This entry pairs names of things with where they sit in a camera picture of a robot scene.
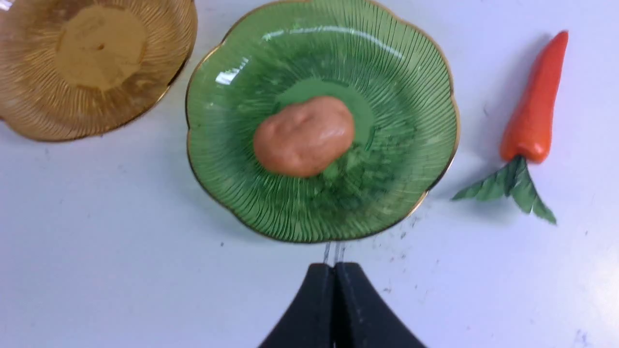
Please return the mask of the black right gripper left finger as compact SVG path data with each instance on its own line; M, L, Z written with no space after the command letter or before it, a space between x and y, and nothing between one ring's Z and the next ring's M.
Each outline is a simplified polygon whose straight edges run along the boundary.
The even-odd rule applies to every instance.
M312 263L297 294L261 348L331 348L335 278L331 266Z

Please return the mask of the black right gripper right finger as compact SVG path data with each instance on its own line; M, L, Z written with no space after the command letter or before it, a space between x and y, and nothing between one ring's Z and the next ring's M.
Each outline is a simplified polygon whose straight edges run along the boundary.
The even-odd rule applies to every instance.
M387 306L359 264L335 264L336 348L424 348Z

